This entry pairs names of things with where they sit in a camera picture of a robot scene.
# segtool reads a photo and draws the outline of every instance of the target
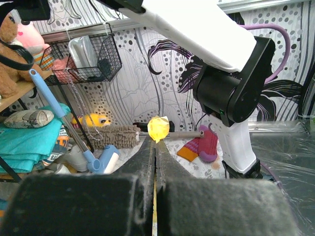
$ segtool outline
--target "folded towel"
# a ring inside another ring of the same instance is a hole
[[[61,106],[69,113],[66,105]],[[49,106],[41,109],[52,111]],[[34,164],[50,156],[61,125],[57,116],[48,125],[35,129],[13,129],[0,124],[0,156],[15,172],[30,172]]]

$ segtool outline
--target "mop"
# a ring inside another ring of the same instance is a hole
[[[75,131],[81,139],[84,138],[80,129]],[[94,149],[102,150],[106,145],[114,145],[116,148],[133,148],[139,144],[140,128],[136,125],[117,125],[98,127],[98,132],[102,134],[102,139],[91,139],[90,142]],[[91,135],[97,136],[98,133],[94,130],[90,131]]]
[[[84,157],[88,161],[89,171],[93,173],[97,173],[97,174],[111,173],[119,157],[119,151],[116,149],[116,147],[114,145],[107,145],[104,149],[104,152],[100,156],[100,158],[96,159],[94,155],[92,154],[92,152],[81,140],[77,132],[75,132],[71,123],[66,119],[65,112],[59,105],[54,95],[49,90],[43,78],[34,69],[30,70],[30,75],[34,84],[37,86],[37,89],[41,91],[41,93],[47,100],[48,104],[51,106],[52,110],[54,111],[55,115],[58,118],[62,119],[65,126],[69,129],[70,134],[72,135],[78,147],[82,151]]]

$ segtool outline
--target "wooden shelf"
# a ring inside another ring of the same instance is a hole
[[[27,92],[29,92],[35,87],[35,84],[33,82],[26,82],[26,81],[18,81],[17,85],[18,85],[18,93],[16,95],[9,98],[0,99],[0,112],[2,112],[5,108],[10,106],[12,103],[17,101],[19,98],[24,96]]]

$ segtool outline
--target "teddy bear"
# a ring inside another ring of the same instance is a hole
[[[0,27],[0,38],[6,43],[11,43],[17,36],[18,26],[11,14],[8,14]],[[4,46],[0,43],[0,54],[19,63],[26,61],[17,54],[17,52]],[[43,71],[39,65],[34,64],[32,69],[35,69],[42,78],[47,78],[52,72]],[[0,95],[2,98],[8,98],[18,92],[16,82],[20,79],[31,82],[31,76],[28,71],[16,70],[0,63]]]

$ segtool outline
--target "yellow crumpled ball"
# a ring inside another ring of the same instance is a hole
[[[167,117],[153,117],[148,123],[148,133],[150,137],[158,143],[164,139],[169,132],[169,122]]]

